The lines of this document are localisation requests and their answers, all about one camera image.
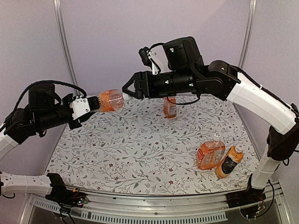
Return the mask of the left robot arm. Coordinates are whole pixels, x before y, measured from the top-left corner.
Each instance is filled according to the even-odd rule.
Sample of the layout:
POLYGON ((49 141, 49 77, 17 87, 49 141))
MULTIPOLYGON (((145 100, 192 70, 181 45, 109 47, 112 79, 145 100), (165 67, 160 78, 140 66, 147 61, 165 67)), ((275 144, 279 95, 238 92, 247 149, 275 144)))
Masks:
MULTIPOLYGON (((47 130, 67 124, 80 128, 100 108, 97 96, 87 96, 80 87, 56 80, 30 84, 18 98, 14 109, 0 127, 0 157, 21 145, 29 137, 44 137, 47 130)), ((59 174, 40 177, 0 174, 0 193, 38 193, 69 199, 69 191, 59 174)))

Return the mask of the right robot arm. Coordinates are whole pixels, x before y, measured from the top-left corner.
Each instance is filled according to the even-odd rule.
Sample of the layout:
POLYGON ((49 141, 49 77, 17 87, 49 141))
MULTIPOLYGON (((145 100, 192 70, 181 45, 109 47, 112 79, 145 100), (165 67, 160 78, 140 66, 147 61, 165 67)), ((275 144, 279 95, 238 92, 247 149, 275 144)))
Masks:
POLYGON ((211 94, 223 101, 240 105, 269 125, 267 148, 242 192, 242 200, 252 203, 264 189, 280 162, 290 158, 299 143, 299 112, 254 81, 242 69, 216 60, 205 65, 193 37, 182 37, 162 44, 168 72, 151 56, 150 48, 139 55, 151 71, 137 72, 123 85, 122 91, 136 99, 164 98, 179 93, 198 97, 211 94))

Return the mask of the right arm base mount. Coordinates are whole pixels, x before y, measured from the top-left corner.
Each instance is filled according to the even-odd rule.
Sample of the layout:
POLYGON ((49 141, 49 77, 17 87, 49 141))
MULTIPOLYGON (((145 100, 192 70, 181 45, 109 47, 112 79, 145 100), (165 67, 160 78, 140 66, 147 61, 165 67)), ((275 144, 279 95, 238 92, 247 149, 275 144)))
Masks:
POLYGON ((241 215, 246 219, 257 218, 261 211, 261 206, 258 203, 263 204, 266 199, 265 188, 253 188, 251 179, 252 175, 249 176, 246 189, 226 194, 226 203, 229 208, 246 206, 240 210, 241 215))

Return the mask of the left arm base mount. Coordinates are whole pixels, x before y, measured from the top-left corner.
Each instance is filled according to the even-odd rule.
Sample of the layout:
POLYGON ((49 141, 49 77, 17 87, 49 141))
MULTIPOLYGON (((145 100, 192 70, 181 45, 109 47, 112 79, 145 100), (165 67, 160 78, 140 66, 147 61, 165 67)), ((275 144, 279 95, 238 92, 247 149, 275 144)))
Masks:
POLYGON ((47 200, 56 202, 67 207, 82 208, 88 202, 87 194, 81 192, 79 188, 67 189, 63 179, 59 174, 48 173, 50 179, 51 192, 45 196, 47 200))

